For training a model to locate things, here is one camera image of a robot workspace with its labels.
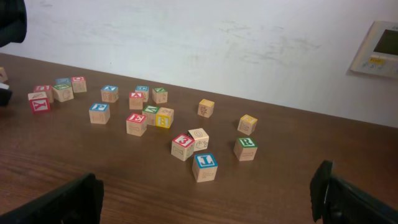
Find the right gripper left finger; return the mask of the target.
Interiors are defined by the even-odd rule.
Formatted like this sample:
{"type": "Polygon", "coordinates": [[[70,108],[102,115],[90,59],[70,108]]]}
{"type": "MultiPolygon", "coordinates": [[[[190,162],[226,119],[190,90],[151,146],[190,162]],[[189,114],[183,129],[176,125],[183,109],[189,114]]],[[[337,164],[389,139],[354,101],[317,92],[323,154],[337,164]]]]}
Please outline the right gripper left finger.
{"type": "Polygon", "coordinates": [[[104,183],[85,174],[19,208],[1,215],[1,223],[99,224],[104,183]]]}

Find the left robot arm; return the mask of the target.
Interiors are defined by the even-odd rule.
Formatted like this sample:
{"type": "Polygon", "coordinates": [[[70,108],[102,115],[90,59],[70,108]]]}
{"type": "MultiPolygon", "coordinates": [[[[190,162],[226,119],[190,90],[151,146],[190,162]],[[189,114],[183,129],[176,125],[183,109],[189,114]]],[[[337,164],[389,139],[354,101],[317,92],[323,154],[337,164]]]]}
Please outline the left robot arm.
{"type": "MultiPolygon", "coordinates": [[[[23,43],[27,34],[27,11],[24,0],[1,0],[1,47],[23,43]]],[[[7,106],[12,96],[4,67],[1,67],[1,107],[7,106]]]]}

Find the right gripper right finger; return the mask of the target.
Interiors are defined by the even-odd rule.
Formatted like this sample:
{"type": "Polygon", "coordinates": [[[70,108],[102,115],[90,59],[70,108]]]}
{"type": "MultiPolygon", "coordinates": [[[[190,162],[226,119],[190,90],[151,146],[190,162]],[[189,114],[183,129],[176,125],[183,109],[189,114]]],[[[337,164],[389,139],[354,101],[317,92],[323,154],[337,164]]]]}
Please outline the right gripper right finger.
{"type": "Polygon", "coordinates": [[[310,182],[313,221],[324,224],[397,224],[397,210],[332,173],[324,160],[310,182]]]}

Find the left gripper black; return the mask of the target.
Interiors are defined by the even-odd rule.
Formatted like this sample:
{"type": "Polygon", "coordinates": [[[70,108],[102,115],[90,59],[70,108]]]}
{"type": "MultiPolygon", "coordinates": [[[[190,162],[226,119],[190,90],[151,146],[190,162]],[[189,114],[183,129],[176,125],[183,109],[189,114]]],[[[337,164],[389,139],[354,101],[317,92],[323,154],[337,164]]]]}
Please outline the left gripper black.
{"type": "Polygon", "coordinates": [[[12,96],[9,85],[0,83],[0,106],[7,106],[12,96]]]}

